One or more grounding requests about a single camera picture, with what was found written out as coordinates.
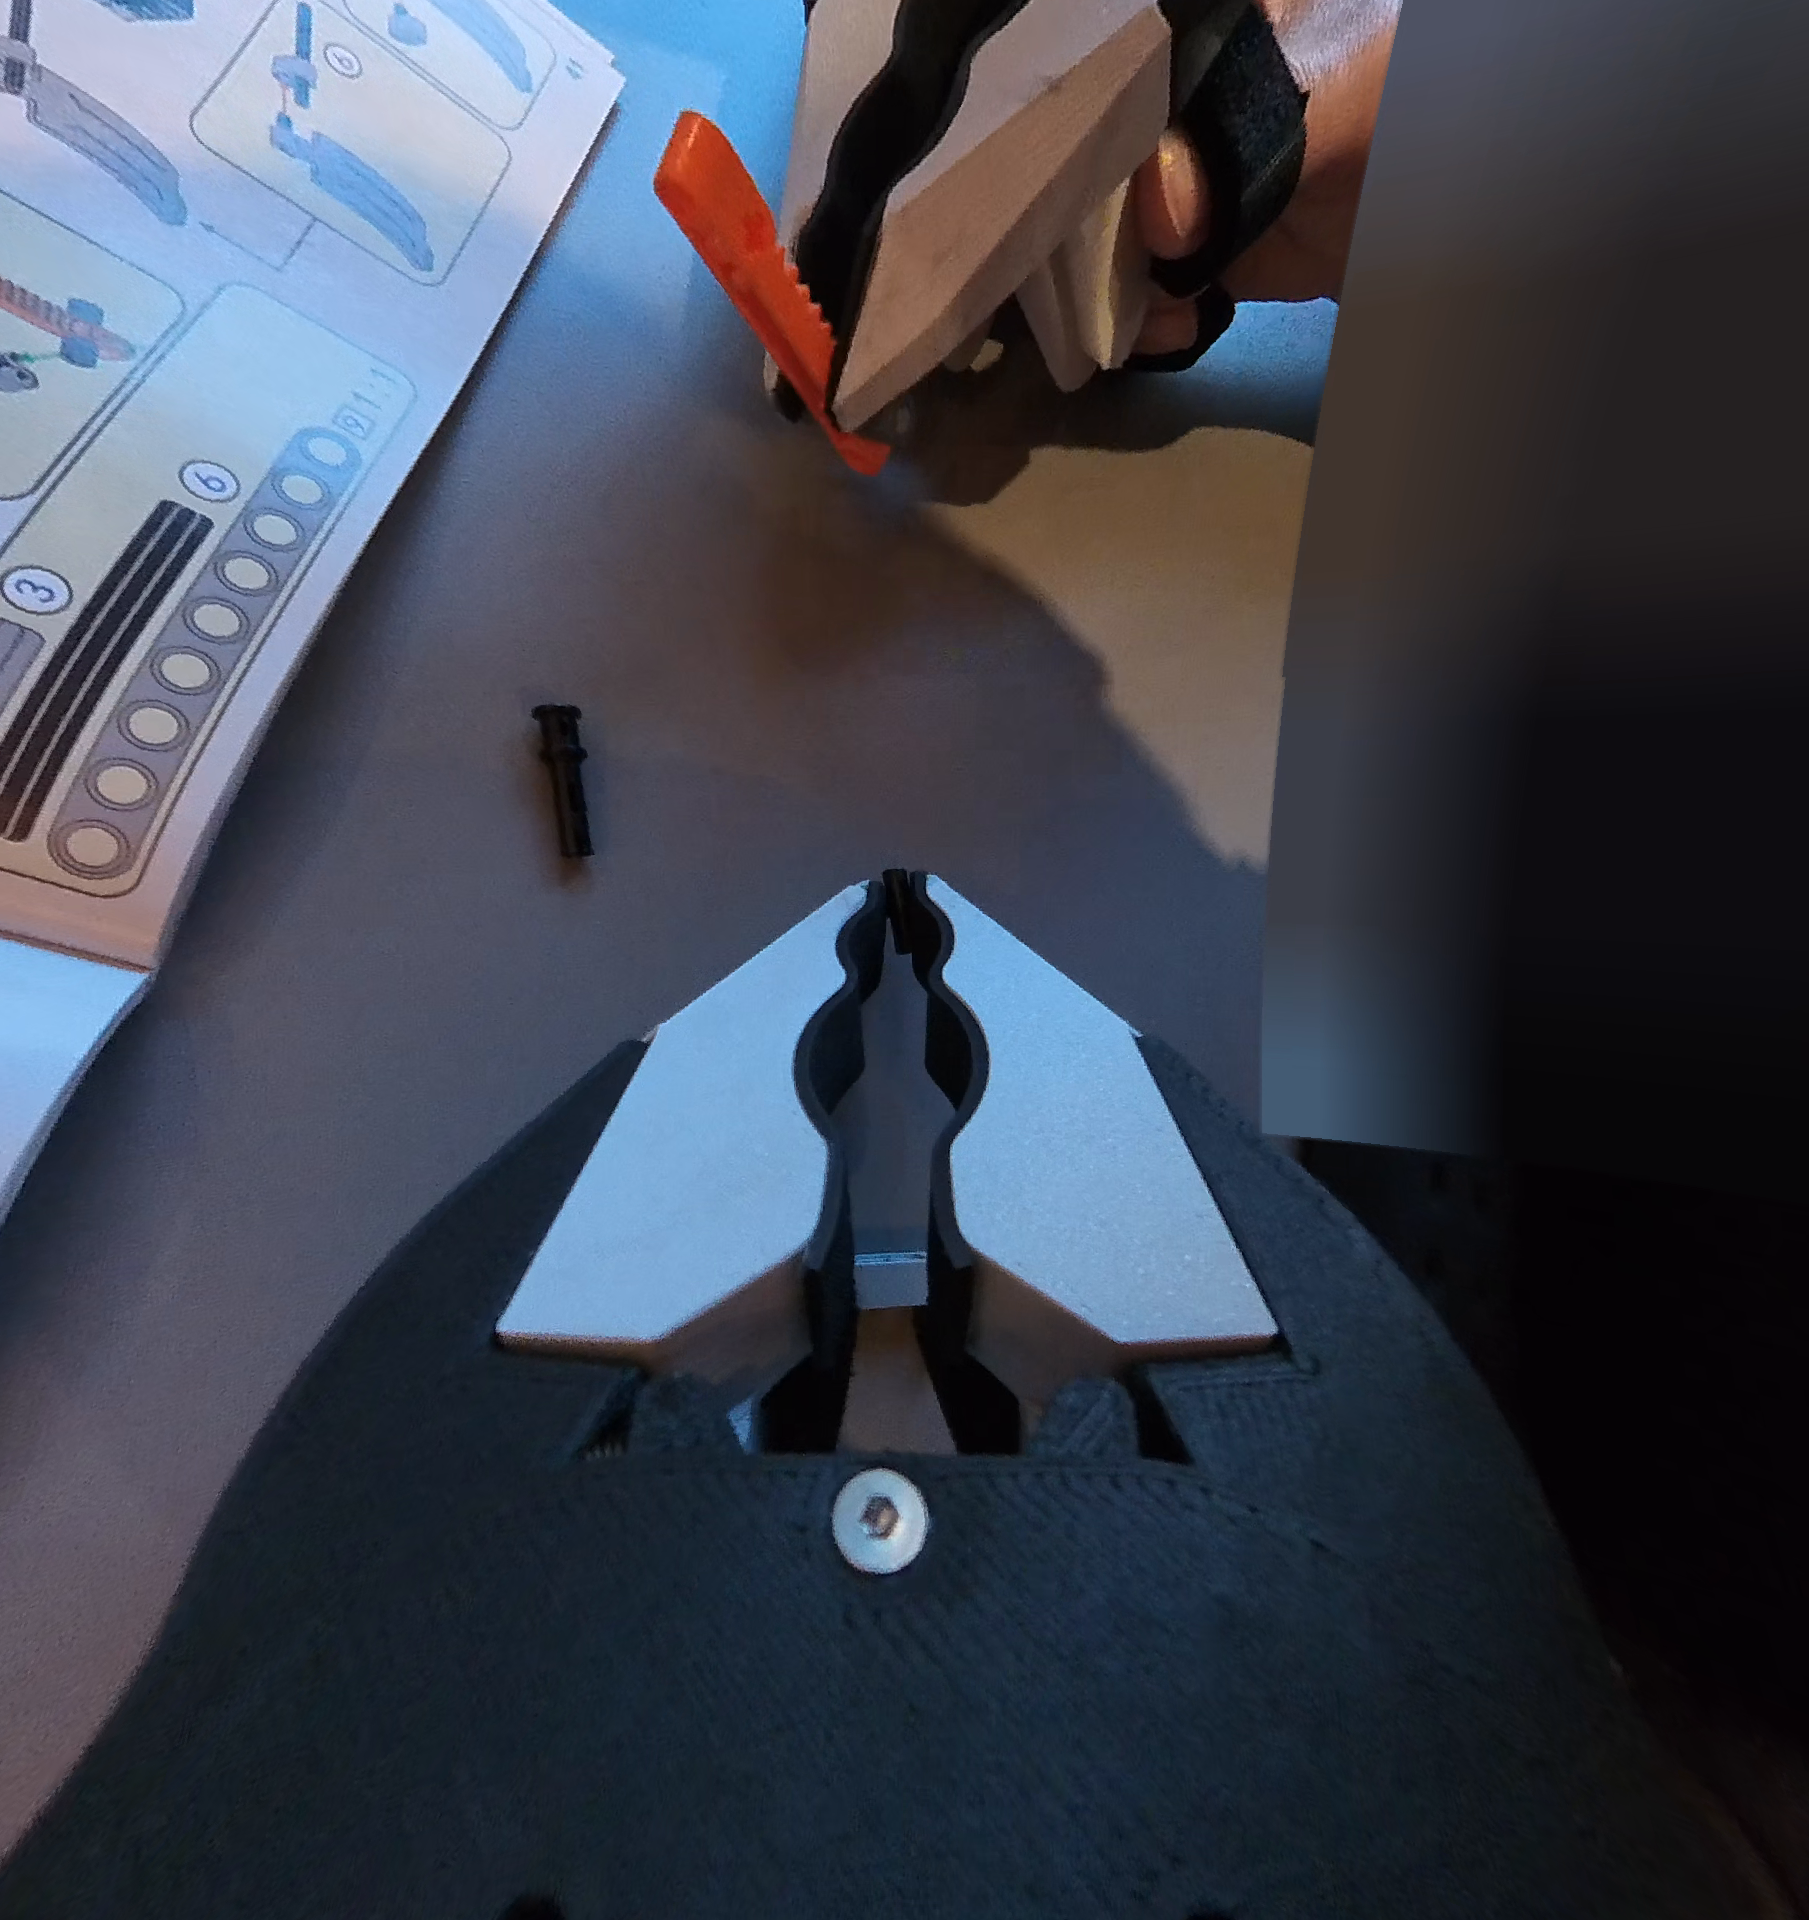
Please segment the person's right hand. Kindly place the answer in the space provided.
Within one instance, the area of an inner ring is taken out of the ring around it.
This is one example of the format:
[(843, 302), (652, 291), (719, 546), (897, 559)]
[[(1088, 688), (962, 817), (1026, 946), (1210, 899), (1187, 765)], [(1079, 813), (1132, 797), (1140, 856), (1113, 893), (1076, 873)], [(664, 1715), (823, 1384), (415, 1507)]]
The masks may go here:
[[(1371, 157), (1371, 133), (1396, 36), (1396, 1), (1255, 3), (1302, 93), (1301, 170), (1257, 238), (1239, 228), (1218, 276), (1220, 298), (1337, 300)], [(1132, 174), (1137, 233), (1147, 252), (1206, 252), (1213, 228), (1206, 163), (1183, 123)]]

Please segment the orange toothed toy beam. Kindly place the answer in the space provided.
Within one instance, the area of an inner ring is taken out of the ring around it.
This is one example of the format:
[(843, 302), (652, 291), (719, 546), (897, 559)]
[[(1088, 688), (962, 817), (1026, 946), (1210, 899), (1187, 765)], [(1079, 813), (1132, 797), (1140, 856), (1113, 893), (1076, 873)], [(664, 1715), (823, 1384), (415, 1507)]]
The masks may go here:
[(891, 448), (840, 430), (831, 414), (828, 382), (837, 334), (797, 273), (776, 214), (728, 136), (700, 113), (683, 111), (655, 190), (843, 461), (864, 475), (882, 471)]

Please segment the black toy pin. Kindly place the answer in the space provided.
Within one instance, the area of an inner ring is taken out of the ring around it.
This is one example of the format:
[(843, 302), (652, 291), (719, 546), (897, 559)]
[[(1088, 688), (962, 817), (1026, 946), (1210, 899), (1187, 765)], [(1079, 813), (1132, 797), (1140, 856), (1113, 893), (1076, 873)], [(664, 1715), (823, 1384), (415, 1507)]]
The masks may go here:
[(576, 704), (542, 702), (532, 717), (551, 782), (558, 854), (567, 860), (588, 859), (594, 839), (584, 784), (588, 753), (580, 732), (581, 710)]

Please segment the white instruction booklet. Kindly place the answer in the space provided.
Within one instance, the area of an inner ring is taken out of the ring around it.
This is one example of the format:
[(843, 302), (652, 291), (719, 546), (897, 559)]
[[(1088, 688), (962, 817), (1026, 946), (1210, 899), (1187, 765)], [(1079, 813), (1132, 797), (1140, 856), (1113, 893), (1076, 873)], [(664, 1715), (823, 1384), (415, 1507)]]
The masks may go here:
[(620, 96), (532, 1), (0, 1), (0, 1225)]

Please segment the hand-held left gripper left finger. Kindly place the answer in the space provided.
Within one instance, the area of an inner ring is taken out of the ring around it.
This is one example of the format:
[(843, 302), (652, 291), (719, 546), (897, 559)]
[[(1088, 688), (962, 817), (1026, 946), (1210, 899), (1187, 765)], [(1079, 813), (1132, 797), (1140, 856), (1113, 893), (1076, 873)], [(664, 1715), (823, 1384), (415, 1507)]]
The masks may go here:
[(834, 1114), (886, 933), (886, 891), (847, 885), (655, 1027), (500, 1342), (698, 1377), (761, 1400), (770, 1450), (837, 1449), (860, 1310)]

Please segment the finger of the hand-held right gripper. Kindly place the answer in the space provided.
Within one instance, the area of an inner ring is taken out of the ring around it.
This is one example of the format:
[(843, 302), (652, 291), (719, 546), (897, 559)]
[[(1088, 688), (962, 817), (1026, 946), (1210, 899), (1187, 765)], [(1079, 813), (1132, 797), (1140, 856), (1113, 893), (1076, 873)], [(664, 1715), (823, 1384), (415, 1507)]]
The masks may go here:
[(1174, 32), (1153, 1), (1036, 1), (966, 60), (950, 124), (886, 196), (834, 414), (866, 428), (1158, 148)]
[(963, 268), (938, 239), (950, 161), (936, 157), (963, 91), (966, 3), (817, 1), (779, 236), (822, 309), (831, 418), (889, 412), (966, 332)]

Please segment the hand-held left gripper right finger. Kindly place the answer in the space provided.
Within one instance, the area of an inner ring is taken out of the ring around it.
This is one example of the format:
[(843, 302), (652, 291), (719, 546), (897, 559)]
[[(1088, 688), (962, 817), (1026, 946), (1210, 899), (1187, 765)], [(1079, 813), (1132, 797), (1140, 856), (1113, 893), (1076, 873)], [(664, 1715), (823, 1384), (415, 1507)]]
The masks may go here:
[(1016, 1452), (1059, 1388), (1281, 1337), (1140, 1034), (941, 877), (901, 879), (953, 1106), (918, 1340), (962, 1452)]

